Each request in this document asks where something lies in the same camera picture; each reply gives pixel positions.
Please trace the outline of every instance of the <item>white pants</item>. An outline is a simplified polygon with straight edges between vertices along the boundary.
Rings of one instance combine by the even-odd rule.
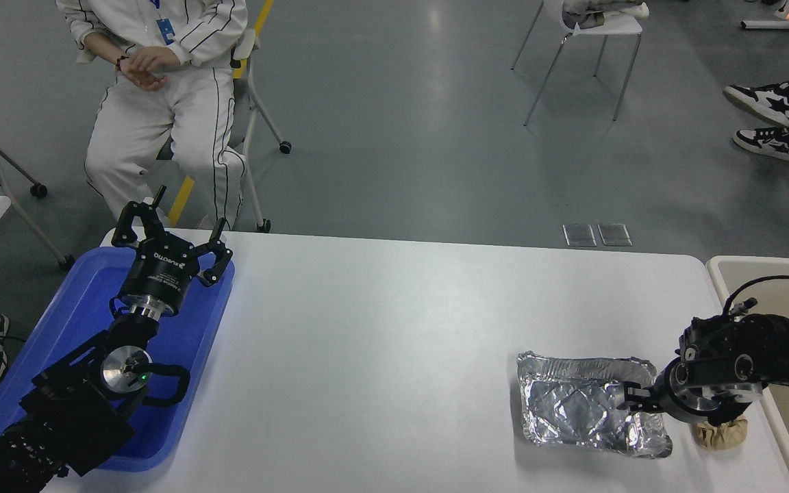
[[[131,200],[152,197],[148,166],[172,135],[173,160],[195,181],[210,218],[232,229],[242,205],[245,159],[227,146],[233,124],[233,71],[169,72],[166,86],[144,92],[118,75],[100,104],[84,169],[115,218]]]

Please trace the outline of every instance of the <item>clothing on chair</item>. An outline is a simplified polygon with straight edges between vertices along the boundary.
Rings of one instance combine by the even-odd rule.
[[[227,146],[233,121],[229,62],[248,24],[245,0],[56,3],[82,51],[84,38],[101,32],[128,55],[167,47],[182,62],[160,70],[168,76],[161,90],[144,92],[118,74],[103,97],[85,171],[115,218],[127,202],[152,195],[145,171],[171,134],[173,159],[197,183],[207,213],[232,228],[246,164]]]
[[[604,24],[605,12],[620,12],[641,3],[644,0],[564,0],[562,21],[570,29],[574,29],[574,25],[589,29]]]

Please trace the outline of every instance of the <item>black cable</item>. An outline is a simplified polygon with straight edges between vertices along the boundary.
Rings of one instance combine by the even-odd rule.
[[[23,339],[22,337],[12,336],[12,335],[0,335],[0,339],[12,339],[12,340],[16,340],[16,341],[19,341],[19,342],[22,342],[22,343],[26,344],[26,339]]]
[[[729,315],[729,309],[732,307],[732,302],[735,301],[736,296],[738,296],[743,290],[746,290],[746,288],[749,288],[754,284],[764,283],[765,281],[774,281],[775,279],[789,279],[789,275],[767,275],[766,277],[758,277],[753,281],[748,281],[747,283],[742,284],[741,287],[737,288],[737,290],[733,291],[733,293],[727,297],[726,303],[723,305],[723,316]]]

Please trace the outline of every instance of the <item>black and white sneaker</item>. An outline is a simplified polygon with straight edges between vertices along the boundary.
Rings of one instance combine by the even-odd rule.
[[[723,88],[723,96],[763,121],[789,127],[789,82],[758,88],[729,85]]]
[[[745,151],[789,160],[789,130],[786,128],[740,130],[732,140]]]

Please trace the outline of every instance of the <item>aluminum foil tray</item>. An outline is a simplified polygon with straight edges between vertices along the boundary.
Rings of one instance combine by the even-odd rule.
[[[523,433],[538,446],[605,450],[630,457],[671,455],[671,438],[658,414],[617,409],[622,381],[649,386],[657,369],[643,359],[560,359],[522,353],[517,358]]]

